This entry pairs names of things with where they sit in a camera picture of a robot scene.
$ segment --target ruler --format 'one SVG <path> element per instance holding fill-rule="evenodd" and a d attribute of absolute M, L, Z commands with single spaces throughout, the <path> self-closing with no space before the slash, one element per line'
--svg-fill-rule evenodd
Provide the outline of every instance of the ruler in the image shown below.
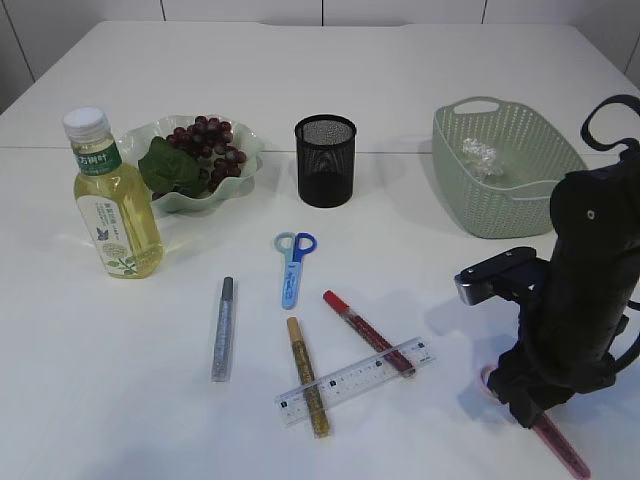
<path fill-rule="evenodd" d="M 324 410 L 328 410 L 399 376 L 400 372 L 385 359 L 393 352 L 402 354 L 415 369 L 435 359 L 423 340 L 416 337 L 312 383 L 301 385 L 276 397 L 276 406 L 284 423 L 290 426 L 309 418 L 309 407 L 305 401 L 305 392 L 309 389 L 318 389 Z"/>

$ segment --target tabletop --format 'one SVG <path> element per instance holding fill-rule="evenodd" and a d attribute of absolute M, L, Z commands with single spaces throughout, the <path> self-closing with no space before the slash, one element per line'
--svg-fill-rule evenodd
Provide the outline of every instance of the tabletop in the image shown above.
<path fill-rule="evenodd" d="M 263 153 L 253 182 L 218 208 L 163 214 L 161 267 L 105 275 L 71 194 L 63 149 L 1 150 L 0 476 L 24 480 L 235 478 L 568 479 L 531 432 L 479 392 L 479 369 L 516 336 L 517 309 L 457 298 L 453 276 L 505 249 L 548 258 L 555 236 L 483 240 L 449 215 L 432 159 L 358 154 L 354 196 L 302 203 L 291 153 Z M 591 167 L 615 161 L 586 156 Z M 37 174 L 25 177 L 28 169 Z M 308 231 L 298 306 L 280 307 L 282 231 Z M 237 282 L 228 384 L 208 381 L 223 277 Z M 372 354 L 324 303 L 334 290 L 392 343 L 421 336 L 437 360 L 328 412 L 333 434 L 286 428 L 274 399 L 298 385 L 286 318 L 317 375 Z M 638 315 L 614 353 L 629 345 Z M 640 365 L 551 418 L 594 478 L 635 478 Z"/>
<path fill-rule="evenodd" d="M 170 114 L 218 113 L 293 151 L 293 127 L 336 113 L 360 152 L 430 152 L 434 112 L 470 96 L 524 103 L 580 153 L 580 125 L 604 98 L 637 89 L 565 25 L 281 27 L 104 22 L 6 113 L 0 146 L 66 147 L 63 114 L 105 108 L 116 134 Z M 635 136 L 630 114 L 603 111 L 594 132 Z"/>

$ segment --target grape bunch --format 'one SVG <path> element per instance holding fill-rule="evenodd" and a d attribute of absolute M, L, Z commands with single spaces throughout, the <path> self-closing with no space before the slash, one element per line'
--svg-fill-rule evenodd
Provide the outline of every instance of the grape bunch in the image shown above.
<path fill-rule="evenodd" d="M 239 177 L 242 165 L 247 161 L 247 155 L 231 144 L 231 124 L 216 117 L 200 115 L 187 128 L 177 127 L 166 140 L 198 162 L 200 178 L 207 182 L 211 193 L 225 178 Z"/>

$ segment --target basket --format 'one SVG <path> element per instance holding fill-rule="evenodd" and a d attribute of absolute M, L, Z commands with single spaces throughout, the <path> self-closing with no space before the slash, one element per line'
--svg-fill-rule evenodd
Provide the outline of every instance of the basket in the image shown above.
<path fill-rule="evenodd" d="M 489 102 L 493 109 L 459 113 Z M 504 174 L 482 180 L 470 171 L 465 139 L 495 149 Z M 433 161 L 444 196 L 462 226 L 482 238 L 515 238 L 551 230 L 549 199 L 567 172 L 587 167 L 567 140 L 535 110 L 491 97 L 440 108 L 433 119 Z"/>

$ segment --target silver glitter pen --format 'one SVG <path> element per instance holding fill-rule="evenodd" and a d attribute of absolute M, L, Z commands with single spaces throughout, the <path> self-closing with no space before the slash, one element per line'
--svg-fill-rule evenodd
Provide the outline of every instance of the silver glitter pen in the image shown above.
<path fill-rule="evenodd" d="M 218 311 L 218 327 L 213 347 L 212 382 L 228 382 L 231 374 L 231 338 L 233 336 L 233 278 L 225 277 Z"/>

